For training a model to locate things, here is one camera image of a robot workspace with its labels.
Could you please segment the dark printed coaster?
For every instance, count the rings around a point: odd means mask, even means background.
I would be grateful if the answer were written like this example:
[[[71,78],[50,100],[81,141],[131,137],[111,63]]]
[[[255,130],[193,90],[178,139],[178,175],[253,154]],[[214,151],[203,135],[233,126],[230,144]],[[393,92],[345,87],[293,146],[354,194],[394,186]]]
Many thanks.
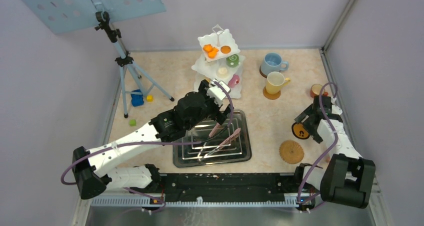
[[[302,123],[294,123],[291,126],[292,134],[301,140],[306,140],[310,137],[310,134],[305,130]]]

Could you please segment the brown mug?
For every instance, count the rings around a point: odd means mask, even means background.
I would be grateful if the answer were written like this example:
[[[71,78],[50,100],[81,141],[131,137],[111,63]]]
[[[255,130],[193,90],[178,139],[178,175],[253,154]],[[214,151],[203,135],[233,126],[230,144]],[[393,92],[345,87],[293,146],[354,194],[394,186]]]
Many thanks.
[[[320,95],[322,89],[323,89],[323,85],[313,84],[310,88],[309,94],[312,98],[314,98],[315,96]]]

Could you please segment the brown coaster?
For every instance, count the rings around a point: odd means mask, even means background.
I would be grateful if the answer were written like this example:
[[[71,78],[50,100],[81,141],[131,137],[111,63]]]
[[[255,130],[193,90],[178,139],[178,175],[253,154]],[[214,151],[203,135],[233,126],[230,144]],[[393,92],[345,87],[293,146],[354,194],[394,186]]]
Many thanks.
[[[264,95],[267,99],[270,99],[270,100],[276,100],[276,99],[278,99],[278,98],[281,96],[281,91],[278,91],[278,92],[277,92],[277,93],[275,93],[275,94],[270,94],[270,93],[266,90],[266,87],[264,87],[264,88],[263,88],[262,93],[263,93],[263,95]]]
[[[259,68],[259,73],[261,74],[262,77],[264,77],[264,78],[267,77],[267,75],[262,72],[261,68]]]

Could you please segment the yellow mug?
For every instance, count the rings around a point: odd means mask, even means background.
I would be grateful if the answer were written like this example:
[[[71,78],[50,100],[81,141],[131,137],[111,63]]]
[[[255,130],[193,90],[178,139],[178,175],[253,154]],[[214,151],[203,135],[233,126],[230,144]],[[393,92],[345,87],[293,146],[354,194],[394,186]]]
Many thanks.
[[[270,95],[276,95],[290,82],[291,78],[285,77],[281,72],[271,72],[266,78],[265,91]]]

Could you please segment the white round bun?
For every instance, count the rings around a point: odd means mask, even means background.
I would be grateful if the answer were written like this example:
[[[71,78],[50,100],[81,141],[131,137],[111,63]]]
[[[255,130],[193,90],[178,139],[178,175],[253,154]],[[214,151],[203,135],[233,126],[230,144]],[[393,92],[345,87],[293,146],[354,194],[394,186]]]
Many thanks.
[[[226,78],[229,73],[227,67],[219,67],[216,71],[216,74],[220,78]]]

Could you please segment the metal tongs with pink tips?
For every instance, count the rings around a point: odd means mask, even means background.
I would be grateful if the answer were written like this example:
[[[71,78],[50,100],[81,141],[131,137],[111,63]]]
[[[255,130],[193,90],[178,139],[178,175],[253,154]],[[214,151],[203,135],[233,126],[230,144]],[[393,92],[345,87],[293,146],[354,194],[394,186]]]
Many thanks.
[[[217,123],[208,134],[207,139],[201,144],[196,159],[198,161],[204,161],[206,158],[210,158],[217,152],[220,152],[223,148],[225,149],[231,146],[232,142],[239,137],[240,132],[241,129],[234,129],[231,123],[229,126],[221,126]]]

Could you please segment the pink cake slice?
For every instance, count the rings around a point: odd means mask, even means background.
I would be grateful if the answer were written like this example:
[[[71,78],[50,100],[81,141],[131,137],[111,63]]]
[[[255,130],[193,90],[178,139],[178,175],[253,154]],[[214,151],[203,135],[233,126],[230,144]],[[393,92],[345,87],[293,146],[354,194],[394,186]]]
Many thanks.
[[[228,81],[228,86],[230,88],[234,88],[240,82],[240,76],[237,74],[233,74],[233,77]]]

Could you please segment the stainless steel tray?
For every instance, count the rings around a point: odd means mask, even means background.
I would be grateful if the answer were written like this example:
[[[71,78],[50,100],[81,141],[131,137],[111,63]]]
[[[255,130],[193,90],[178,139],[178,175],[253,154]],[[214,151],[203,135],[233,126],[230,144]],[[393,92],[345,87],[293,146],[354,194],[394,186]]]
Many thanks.
[[[219,125],[212,136],[206,141],[216,126],[213,120],[205,120],[190,130],[180,142],[189,145],[173,147],[173,164],[177,168],[217,165],[245,162],[251,159],[252,150],[248,133],[248,124],[244,111],[235,110],[232,121],[226,120]]]

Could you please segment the orange fish cake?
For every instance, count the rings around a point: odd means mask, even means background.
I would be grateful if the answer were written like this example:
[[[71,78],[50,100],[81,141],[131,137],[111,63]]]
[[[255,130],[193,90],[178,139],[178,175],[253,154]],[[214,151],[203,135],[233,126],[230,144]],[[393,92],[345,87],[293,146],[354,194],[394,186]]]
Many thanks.
[[[216,47],[212,47],[212,49],[208,51],[207,56],[210,59],[213,59],[217,56],[218,52],[219,52],[219,49],[217,49]]]
[[[202,49],[208,54],[214,51],[214,47],[211,44],[203,46]]]

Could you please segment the brown coaster back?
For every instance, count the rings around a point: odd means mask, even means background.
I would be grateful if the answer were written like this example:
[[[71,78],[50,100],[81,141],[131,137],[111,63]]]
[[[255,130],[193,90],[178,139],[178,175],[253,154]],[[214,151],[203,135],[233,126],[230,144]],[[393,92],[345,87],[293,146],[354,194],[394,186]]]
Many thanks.
[[[259,68],[259,73],[261,74],[262,77],[264,77],[264,78],[267,77],[267,75],[262,72],[261,68]]]

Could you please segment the green roll cake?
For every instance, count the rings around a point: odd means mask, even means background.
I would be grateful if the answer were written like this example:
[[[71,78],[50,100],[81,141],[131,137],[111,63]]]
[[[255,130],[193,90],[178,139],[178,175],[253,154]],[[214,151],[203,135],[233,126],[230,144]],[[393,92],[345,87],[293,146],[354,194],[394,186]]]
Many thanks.
[[[231,68],[237,67],[239,63],[240,63],[240,58],[238,54],[234,54],[226,58],[226,65],[228,67],[231,67]]]

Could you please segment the blue mug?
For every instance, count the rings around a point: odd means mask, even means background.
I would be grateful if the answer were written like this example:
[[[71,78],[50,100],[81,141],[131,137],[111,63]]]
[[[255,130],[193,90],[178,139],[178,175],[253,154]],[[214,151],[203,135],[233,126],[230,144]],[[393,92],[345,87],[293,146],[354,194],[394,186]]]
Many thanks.
[[[268,53],[265,55],[261,66],[262,72],[268,75],[271,72],[282,72],[289,69],[289,62],[284,61],[278,53]]]

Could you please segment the orange round cookie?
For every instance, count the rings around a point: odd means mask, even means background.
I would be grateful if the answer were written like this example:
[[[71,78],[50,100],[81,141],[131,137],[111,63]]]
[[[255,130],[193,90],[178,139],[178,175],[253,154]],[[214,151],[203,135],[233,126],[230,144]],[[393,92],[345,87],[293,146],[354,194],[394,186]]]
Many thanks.
[[[229,54],[231,52],[231,47],[230,46],[222,46],[220,48],[221,53],[223,54]]]

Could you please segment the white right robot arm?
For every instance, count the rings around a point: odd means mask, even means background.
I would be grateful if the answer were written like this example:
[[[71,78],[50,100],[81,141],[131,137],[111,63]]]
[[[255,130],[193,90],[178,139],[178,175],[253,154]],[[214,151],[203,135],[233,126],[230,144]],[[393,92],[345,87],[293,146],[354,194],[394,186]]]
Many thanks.
[[[317,163],[302,163],[296,167],[293,185],[300,192],[312,186],[323,201],[356,208],[369,204],[376,165],[364,159],[353,147],[345,132],[342,110],[330,96],[314,96],[310,104],[294,120],[291,130],[301,140],[312,138],[326,146],[323,156],[330,161],[325,169]]]

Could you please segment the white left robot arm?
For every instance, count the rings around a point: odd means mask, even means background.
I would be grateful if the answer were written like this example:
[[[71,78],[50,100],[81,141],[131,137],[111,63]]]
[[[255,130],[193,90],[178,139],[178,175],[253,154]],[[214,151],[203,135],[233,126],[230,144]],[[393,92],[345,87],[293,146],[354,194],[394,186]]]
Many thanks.
[[[220,110],[223,100],[230,98],[230,91],[224,81],[202,80],[198,91],[187,93],[172,109],[158,114],[133,133],[103,146],[76,148],[66,171],[72,172],[80,198],[91,199],[118,188],[157,191],[160,175],[153,165],[132,168],[118,168],[118,165],[151,149],[181,145],[179,140],[206,119],[223,125],[234,114],[232,104]]]

